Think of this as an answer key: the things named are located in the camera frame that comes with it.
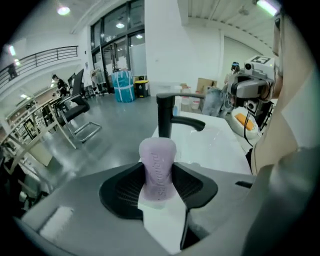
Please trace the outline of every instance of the trash bin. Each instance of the trash bin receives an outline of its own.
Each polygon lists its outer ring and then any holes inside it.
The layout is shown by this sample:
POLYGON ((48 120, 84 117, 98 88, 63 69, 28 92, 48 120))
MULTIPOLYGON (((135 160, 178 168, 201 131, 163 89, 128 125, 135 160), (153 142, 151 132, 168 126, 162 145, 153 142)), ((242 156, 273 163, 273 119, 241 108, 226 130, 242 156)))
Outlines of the trash bin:
POLYGON ((139 98, 145 98, 148 97, 149 95, 149 80, 139 80, 136 81, 135 84, 135 89, 136 89, 136 96, 139 98))

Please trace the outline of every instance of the faucet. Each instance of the faucet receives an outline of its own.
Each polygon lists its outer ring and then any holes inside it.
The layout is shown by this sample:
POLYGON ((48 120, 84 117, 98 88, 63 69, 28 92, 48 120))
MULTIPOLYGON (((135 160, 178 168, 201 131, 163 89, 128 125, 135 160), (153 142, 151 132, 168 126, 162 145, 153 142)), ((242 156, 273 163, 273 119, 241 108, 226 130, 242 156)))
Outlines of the faucet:
POLYGON ((189 117, 173 115, 176 96, 187 96, 200 99, 205 98, 204 95, 194 93, 158 93, 156 95, 156 103, 158 104, 159 137, 170 138, 172 124, 191 126, 198 132, 202 131, 205 128, 205 122, 189 117))

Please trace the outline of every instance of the black office chair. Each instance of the black office chair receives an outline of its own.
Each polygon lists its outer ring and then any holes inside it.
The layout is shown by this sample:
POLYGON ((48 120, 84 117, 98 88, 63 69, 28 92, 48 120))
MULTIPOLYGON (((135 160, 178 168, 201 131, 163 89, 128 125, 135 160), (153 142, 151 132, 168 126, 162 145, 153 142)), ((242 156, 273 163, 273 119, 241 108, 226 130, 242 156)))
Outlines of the black office chair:
POLYGON ((84 100, 82 98, 81 95, 81 84, 82 84, 82 77, 84 74, 84 70, 82 69, 74 78, 74 83, 73 83, 73 91, 72 91, 72 96, 60 101, 58 104, 58 110, 59 110, 59 117, 57 118, 59 124, 61 126, 66 125, 66 127, 68 128, 68 130, 70 131, 70 133, 72 134, 72 136, 81 141, 81 142, 85 142, 87 139, 89 139, 91 136, 93 136, 94 134, 96 134, 100 129, 101 129, 101 125, 95 122, 87 122, 86 124, 82 125, 80 128, 78 128, 77 130, 73 131, 71 128, 71 125, 69 124, 69 122, 76 118, 77 116, 79 116, 82 113, 87 112, 90 109, 90 106, 88 104, 88 102, 86 100, 84 100), (77 104, 77 106, 67 110, 67 111, 63 111, 63 107, 65 105, 66 102, 68 101, 72 101, 74 103, 77 104), (79 133, 80 131, 82 131, 85 127, 87 127, 88 125, 94 125, 97 126, 97 129, 95 129, 93 132, 91 132, 88 136, 86 136, 83 139, 78 138, 76 135, 77 133, 79 133))

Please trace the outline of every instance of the sink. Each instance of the sink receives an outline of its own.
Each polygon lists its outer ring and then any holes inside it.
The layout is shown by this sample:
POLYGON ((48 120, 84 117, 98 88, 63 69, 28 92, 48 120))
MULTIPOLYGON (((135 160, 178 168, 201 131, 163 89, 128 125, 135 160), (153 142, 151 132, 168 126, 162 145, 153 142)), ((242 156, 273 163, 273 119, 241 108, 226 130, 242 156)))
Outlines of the sink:
POLYGON ((223 172, 250 175, 246 156, 226 120, 202 114, 181 112, 205 122, 202 131, 183 124, 172 124, 171 139, 175 142, 175 162, 198 164, 223 172))

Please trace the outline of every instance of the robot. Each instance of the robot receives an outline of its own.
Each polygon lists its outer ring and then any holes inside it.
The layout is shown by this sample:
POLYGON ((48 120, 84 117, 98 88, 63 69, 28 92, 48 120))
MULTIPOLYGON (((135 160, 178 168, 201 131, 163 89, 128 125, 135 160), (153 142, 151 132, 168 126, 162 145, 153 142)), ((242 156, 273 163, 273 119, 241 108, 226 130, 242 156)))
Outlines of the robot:
POLYGON ((272 98, 275 76, 274 58, 256 55, 248 59, 244 68, 228 79, 227 91, 235 97, 234 107, 245 107, 256 118, 261 115, 272 98), (262 98, 265 88, 268 94, 262 98))

